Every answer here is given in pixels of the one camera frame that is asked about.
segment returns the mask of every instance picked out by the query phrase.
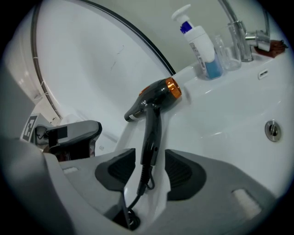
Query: faucet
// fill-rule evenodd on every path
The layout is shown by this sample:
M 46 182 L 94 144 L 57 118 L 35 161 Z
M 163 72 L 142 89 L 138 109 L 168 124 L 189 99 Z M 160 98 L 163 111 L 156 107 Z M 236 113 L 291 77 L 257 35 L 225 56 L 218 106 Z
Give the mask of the faucet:
M 242 21 L 239 21 L 233 11 L 231 5 L 227 0 L 218 0 L 226 15 L 228 16 L 230 23 L 228 25 L 233 26 L 234 32 L 231 31 L 233 41 L 237 43 L 237 46 L 241 53 L 241 61 L 250 62 L 253 61 L 251 54 L 251 46 L 257 46 L 259 49 L 269 51 L 270 50 L 270 25 L 268 15 L 265 9 L 263 14 L 266 22 L 266 31 L 256 30 L 255 32 L 248 32 Z

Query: sink drain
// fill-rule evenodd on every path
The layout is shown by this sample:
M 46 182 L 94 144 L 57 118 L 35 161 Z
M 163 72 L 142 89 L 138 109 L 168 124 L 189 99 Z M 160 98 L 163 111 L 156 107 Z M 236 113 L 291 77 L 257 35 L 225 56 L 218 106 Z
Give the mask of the sink drain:
M 275 120 L 266 123 L 266 136 L 270 141 L 277 142 L 281 138 L 281 128 Z

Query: white sink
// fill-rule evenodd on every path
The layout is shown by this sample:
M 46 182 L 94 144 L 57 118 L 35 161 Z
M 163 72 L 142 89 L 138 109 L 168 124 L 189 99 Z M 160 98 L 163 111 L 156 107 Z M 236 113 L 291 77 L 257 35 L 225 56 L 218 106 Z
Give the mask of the white sink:
M 287 190 L 294 166 L 294 68 L 290 51 L 271 59 L 255 55 L 254 61 L 219 79 L 197 77 L 196 66 L 177 73 L 174 79 L 182 99 L 162 114 L 163 134 L 154 167 L 155 190 L 148 192 L 135 209 L 144 230 L 164 210 L 169 179 L 164 171 L 164 150 L 174 149 L 228 162 L 266 187 L 275 197 Z M 267 69 L 268 75 L 258 79 Z M 275 119 L 282 137 L 270 141 L 265 124 Z M 145 119 L 130 123 L 116 149 L 136 148 L 136 168 L 125 188 L 129 205 L 136 196 L 141 173 L 140 157 Z

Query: glass cup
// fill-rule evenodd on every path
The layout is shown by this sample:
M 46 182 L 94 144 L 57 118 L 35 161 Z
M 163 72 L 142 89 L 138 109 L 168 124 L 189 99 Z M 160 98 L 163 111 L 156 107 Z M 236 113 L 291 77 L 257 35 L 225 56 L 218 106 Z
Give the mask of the glass cup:
M 229 23 L 214 36 L 214 46 L 222 67 L 227 71 L 241 67 L 241 54 L 237 42 L 236 24 Z

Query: hair dryer handle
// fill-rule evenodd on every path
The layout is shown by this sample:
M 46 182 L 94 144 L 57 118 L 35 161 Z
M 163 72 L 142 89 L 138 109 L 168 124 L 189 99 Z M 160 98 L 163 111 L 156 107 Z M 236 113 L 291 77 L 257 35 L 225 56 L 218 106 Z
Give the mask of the hair dryer handle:
M 146 127 L 141 153 L 141 164 L 154 166 L 157 159 L 161 141 L 161 117 L 160 110 L 146 109 Z

